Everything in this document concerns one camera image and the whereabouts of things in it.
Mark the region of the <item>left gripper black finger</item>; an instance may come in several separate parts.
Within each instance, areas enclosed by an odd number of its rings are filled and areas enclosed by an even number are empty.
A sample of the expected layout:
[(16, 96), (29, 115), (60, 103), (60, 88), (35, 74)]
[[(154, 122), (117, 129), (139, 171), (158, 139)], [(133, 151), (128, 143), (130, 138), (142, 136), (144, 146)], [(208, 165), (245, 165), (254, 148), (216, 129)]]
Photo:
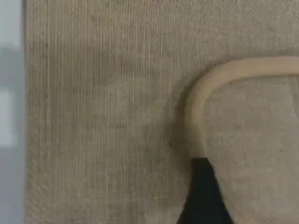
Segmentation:
[(192, 176), (179, 224), (232, 224), (213, 169), (205, 157), (191, 159)]

